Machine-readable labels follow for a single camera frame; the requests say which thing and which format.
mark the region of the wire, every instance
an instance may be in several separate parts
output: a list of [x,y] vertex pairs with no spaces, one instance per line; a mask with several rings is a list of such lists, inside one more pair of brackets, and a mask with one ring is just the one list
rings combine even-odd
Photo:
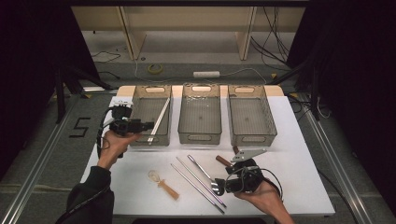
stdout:
[[317,103],[318,112],[324,119],[328,119],[330,117],[330,115],[332,114],[332,111],[329,110],[329,114],[323,115],[323,113],[320,111],[320,108],[319,108],[319,101],[320,101],[320,97],[318,98],[318,103]]
[[291,95],[291,92],[290,93],[286,93],[285,94],[289,99],[291,99],[293,102],[290,102],[290,104],[298,104],[298,105],[300,105],[300,109],[299,110],[297,110],[297,111],[294,111],[293,110],[293,112],[294,112],[294,114],[297,114],[297,113],[300,113],[302,110],[303,110],[303,107],[305,106],[305,107],[310,107],[311,106],[311,104],[310,104],[310,102],[307,102],[307,101],[300,101],[299,99],[297,99],[296,97],[294,97],[294,96],[292,96]]
[[306,115],[306,113],[308,113],[308,111],[310,111],[311,110],[311,108],[308,108],[298,119],[297,119],[297,122],[299,122],[300,121],[300,119],[302,119],[303,118],[303,116],[305,116]]
[[105,113],[102,116],[100,124],[99,124],[98,133],[96,135],[96,150],[98,153],[98,158],[100,158],[100,152],[102,150],[102,134],[103,134],[103,130],[105,129],[105,127],[103,125],[105,123],[107,113],[112,110],[113,110],[113,107],[109,107],[108,109],[106,109]]
[[115,75],[114,73],[111,73],[111,72],[107,72],[107,71],[104,71],[104,72],[98,72],[99,74],[103,74],[103,73],[105,73],[105,74],[110,74],[111,76],[113,76],[113,77],[115,77],[116,79],[121,79],[121,77],[119,77],[119,76],[117,76],[117,75]]
[[[197,80],[197,79],[199,79],[199,80],[207,81],[207,82],[214,83],[214,84],[224,84],[224,85],[228,85],[228,83],[218,83],[218,82],[216,82],[216,81],[212,81],[212,80],[209,80],[209,79],[205,79],[205,78],[196,78],[196,77],[184,78],[184,79],[183,79],[183,78],[182,78],[182,79],[180,79],[180,78],[168,78],[168,79],[164,79],[164,80],[150,80],[150,79],[146,79],[146,78],[139,77],[139,76],[137,75],[137,67],[138,67],[137,60],[134,60],[134,63],[135,63],[134,77],[136,77],[137,79],[143,80],[143,81],[147,81],[147,82],[164,83],[164,82],[168,82],[168,81],[187,81],[187,80]],[[267,80],[266,80],[256,69],[254,69],[254,68],[243,68],[243,69],[240,69],[240,70],[238,70],[238,71],[231,72],[231,73],[225,74],[225,75],[220,75],[220,76],[221,76],[221,77],[227,77],[227,76],[231,76],[231,75],[234,75],[234,74],[237,74],[237,73],[246,71],[246,70],[252,70],[252,71],[254,71],[254,72],[255,72],[257,75],[259,75],[259,77],[264,81],[264,85],[267,84]]]
[[317,168],[317,170],[318,170],[318,173],[320,173],[320,174],[332,185],[332,187],[335,189],[335,191],[337,191],[337,193],[340,195],[341,199],[342,199],[342,200],[344,201],[344,203],[346,204],[346,207],[348,208],[350,214],[352,215],[353,220],[355,221],[355,223],[359,224],[359,221],[357,220],[355,214],[353,213],[352,207],[351,207],[351,205],[348,203],[346,196],[341,192],[340,189],[338,189],[338,188],[334,185],[334,183],[330,180],[329,177],[327,177],[325,174],[323,174],[318,168]]
[[254,72],[255,72],[257,75],[259,75],[259,77],[264,81],[264,85],[267,84],[267,80],[265,80],[265,78],[264,78],[256,69],[254,69],[254,68],[243,68],[243,69],[240,69],[240,70],[238,70],[238,71],[236,71],[236,72],[232,72],[232,73],[225,74],[225,75],[220,75],[220,76],[221,76],[221,77],[227,77],[227,76],[231,76],[231,75],[234,75],[234,74],[237,74],[237,73],[246,71],[246,70],[252,70],[252,71],[254,71]]
[[96,57],[96,56],[98,56],[99,54],[101,54],[101,53],[106,53],[106,54],[110,54],[110,55],[116,55],[116,57],[115,58],[112,58],[112,59],[109,59],[109,60],[107,60],[107,61],[105,61],[105,62],[97,62],[97,63],[108,63],[108,62],[111,62],[111,61],[113,61],[113,60],[116,60],[116,59],[118,59],[121,55],[120,54],[118,54],[118,53],[110,53],[110,52],[107,52],[107,51],[100,51],[99,53],[97,53],[97,54],[93,54],[93,55],[91,55],[91,57]]
[[[252,44],[253,48],[254,48],[255,50],[257,50],[259,53],[261,53],[262,56],[265,56],[265,57],[271,58],[271,59],[275,59],[275,60],[277,60],[277,61],[279,61],[279,62],[281,62],[281,63],[287,65],[285,61],[283,61],[282,59],[279,59],[278,57],[275,56],[275,54],[273,54],[272,52],[270,52],[270,51],[269,51],[268,49],[266,49],[265,47],[261,46],[261,45],[256,41],[256,39],[254,39],[254,37],[251,37],[251,40],[253,40],[253,42],[250,42],[250,43]],[[263,62],[265,65],[270,66],[270,65],[268,65],[268,64],[265,62],[265,60],[263,59],[263,57],[262,57],[262,62]]]
[[277,43],[277,48],[279,49],[279,53],[281,54],[281,57],[284,61],[286,61],[286,57],[288,57],[288,52],[289,50],[286,48],[286,46],[283,44],[281,38],[280,38],[280,33],[278,31],[278,26],[279,26],[279,19],[278,19],[278,14],[279,14],[279,7],[274,7],[274,21],[273,24],[271,25],[270,19],[268,17],[267,11],[265,10],[265,7],[262,8],[264,10],[264,15],[268,21],[268,24],[270,25],[271,28],[271,33],[274,34],[276,38],[276,43]]
[[242,181],[242,188],[240,189],[240,190],[238,190],[238,191],[232,191],[232,190],[230,190],[230,189],[227,189],[227,182],[229,181],[228,179],[232,176],[232,175],[235,175],[236,173],[238,173],[239,171],[241,171],[241,176],[244,176],[244,171],[245,171],[245,169],[244,169],[244,167],[243,168],[240,168],[240,169],[238,169],[238,170],[236,170],[236,171],[234,171],[234,172],[232,172],[230,175],[228,175],[227,176],[227,178],[225,179],[225,189],[227,190],[227,191],[230,191],[230,192],[241,192],[243,189],[244,189],[244,187],[245,187],[245,182],[244,181]]
[[277,191],[278,191],[278,193],[279,193],[279,197],[280,197],[280,199],[283,201],[283,189],[282,189],[282,185],[280,184],[279,179],[278,179],[278,178],[276,177],[276,175],[275,175],[274,173],[272,173],[270,170],[268,170],[268,169],[261,169],[261,170],[264,170],[264,171],[270,173],[270,174],[275,178],[277,184],[279,185],[279,188],[278,188],[272,181],[269,181],[269,180],[267,180],[267,179],[266,179],[265,181],[266,181],[267,183],[271,184],[273,187],[275,187],[275,188],[277,189]]
[[64,223],[64,221],[70,217],[71,215],[73,215],[74,213],[76,213],[77,211],[79,211],[81,208],[85,207],[87,204],[92,203],[95,199],[97,199],[99,196],[103,195],[104,193],[106,193],[108,190],[110,189],[110,184],[106,185],[103,189],[101,189],[99,192],[97,192],[96,194],[92,195],[91,198],[87,199],[86,201],[76,205],[75,207],[73,207],[72,209],[67,210],[66,212],[64,212],[59,218],[58,220],[55,222],[55,224],[60,224],[60,223]]

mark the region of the hand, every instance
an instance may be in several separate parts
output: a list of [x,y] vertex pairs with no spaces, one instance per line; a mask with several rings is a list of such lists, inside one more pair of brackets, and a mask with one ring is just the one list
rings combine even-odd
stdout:
[[141,133],[127,133],[125,136],[120,136],[111,130],[107,131],[103,137],[102,151],[97,165],[109,170],[116,163],[118,156],[126,151],[128,145],[141,136]]
[[235,197],[246,200],[265,214],[272,216],[279,224],[294,223],[277,194],[276,189],[266,181],[262,181],[252,193],[236,192]]

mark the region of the transparent bin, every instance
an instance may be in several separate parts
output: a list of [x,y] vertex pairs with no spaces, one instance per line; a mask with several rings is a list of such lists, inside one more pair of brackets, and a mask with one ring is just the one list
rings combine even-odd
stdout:
[[134,89],[132,119],[154,122],[154,127],[163,112],[157,132],[142,132],[143,136],[131,146],[169,146],[172,116],[172,86],[136,86]]
[[178,136],[181,144],[218,145],[221,136],[220,88],[184,84]]
[[264,86],[228,86],[231,144],[269,147],[277,131]]

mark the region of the white table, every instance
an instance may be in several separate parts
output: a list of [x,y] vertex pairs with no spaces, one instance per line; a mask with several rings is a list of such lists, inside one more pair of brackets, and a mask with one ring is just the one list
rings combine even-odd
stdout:
[[[266,153],[254,158],[261,168],[275,173],[283,188],[284,204],[291,215],[329,216],[334,214],[332,203],[319,178],[290,103],[285,96],[268,97],[277,137]],[[115,192],[115,215],[133,217],[258,217],[263,213],[231,193],[221,200],[223,208],[181,165],[181,158],[209,187],[210,182],[187,158],[192,155],[212,178],[226,178],[224,165],[215,160],[217,155],[230,160],[234,153],[230,144],[228,113],[225,97],[221,97],[222,134],[218,146],[181,145],[177,125],[180,114],[180,97],[174,97],[171,143],[169,147],[129,147],[123,159],[111,168],[111,188]],[[87,164],[85,181],[90,167],[97,163],[96,147]],[[172,166],[173,163],[193,183],[208,195],[225,214],[222,215],[206,198],[188,183]],[[148,177],[150,170],[157,170],[161,179],[180,194],[174,201],[163,189]],[[276,181],[263,171],[264,176]]]

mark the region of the black sleeve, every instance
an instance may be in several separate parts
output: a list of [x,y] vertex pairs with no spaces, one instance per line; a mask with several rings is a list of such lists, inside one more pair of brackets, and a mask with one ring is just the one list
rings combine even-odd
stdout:
[[110,174],[102,167],[91,167],[85,183],[75,185],[69,194],[67,212],[61,217],[65,220],[57,223],[111,223],[114,193],[109,189]]

